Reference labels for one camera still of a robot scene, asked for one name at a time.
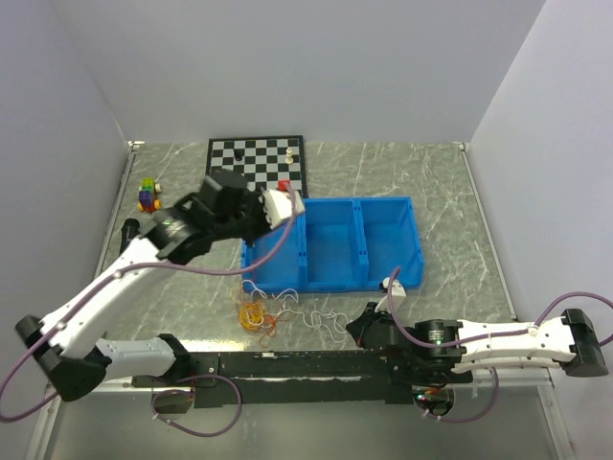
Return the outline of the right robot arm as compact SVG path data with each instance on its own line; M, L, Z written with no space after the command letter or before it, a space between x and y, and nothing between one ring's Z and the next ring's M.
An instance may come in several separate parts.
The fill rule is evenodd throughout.
M346 326L355 344L383 355L391 378L412 385L469 383L478 369L559 368L574 378L608 374L595 328L579 309L534 323L426 320L400 328L376 303Z

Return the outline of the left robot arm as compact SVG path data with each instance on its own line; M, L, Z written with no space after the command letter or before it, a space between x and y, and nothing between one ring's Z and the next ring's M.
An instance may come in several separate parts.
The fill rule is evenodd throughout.
M199 191L155 212L118 259L71 301L42 318L27 315L15 329L66 402L106 380L152 376L179 384L192 358L176 337L163 333L144 341L108 341L102 337L108 326L215 242L253 244L302 210L298 199L285 192L251 191L240 174L213 172Z

